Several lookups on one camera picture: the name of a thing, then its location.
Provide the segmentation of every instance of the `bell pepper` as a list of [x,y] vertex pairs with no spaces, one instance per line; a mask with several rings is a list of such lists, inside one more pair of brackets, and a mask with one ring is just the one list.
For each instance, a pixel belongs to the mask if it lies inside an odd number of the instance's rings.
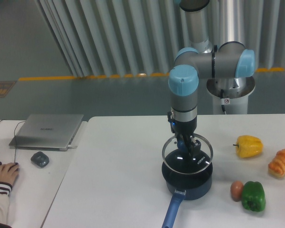
[[266,205],[265,192],[260,182],[248,181],[242,191],[242,205],[251,211],[263,211]]
[[242,135],[237,138],[236,144],[237,155],[240,158],[253,157],[263,151],[263,144],[259,138],[251,135]]

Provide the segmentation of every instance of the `bread roll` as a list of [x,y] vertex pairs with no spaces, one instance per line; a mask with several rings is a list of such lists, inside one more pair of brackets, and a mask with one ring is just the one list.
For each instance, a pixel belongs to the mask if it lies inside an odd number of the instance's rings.
[[276,153],[274,159],[268,164],[268,171],[277,178],[285,175],[285,149]]

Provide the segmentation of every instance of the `hand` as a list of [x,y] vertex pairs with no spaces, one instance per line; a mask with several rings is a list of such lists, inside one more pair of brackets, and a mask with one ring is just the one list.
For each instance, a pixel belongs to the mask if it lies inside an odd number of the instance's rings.
[[0,182],[5,182],[13,186],[19,174],[18,163],[3,164],[0,166]]

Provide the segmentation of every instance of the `closed laptop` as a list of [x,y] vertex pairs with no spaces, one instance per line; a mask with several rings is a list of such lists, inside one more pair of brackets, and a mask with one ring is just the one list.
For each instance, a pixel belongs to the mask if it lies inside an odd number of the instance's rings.
[[83,116],[31,114],[9,145],[29,150],[66,151],[80,127]]

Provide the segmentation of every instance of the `pan handle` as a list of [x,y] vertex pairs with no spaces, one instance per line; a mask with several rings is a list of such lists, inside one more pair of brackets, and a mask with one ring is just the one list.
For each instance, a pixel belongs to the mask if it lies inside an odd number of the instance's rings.
[[175,190],[161,228],[172,228],[181,202],[186,197],[186,191]]

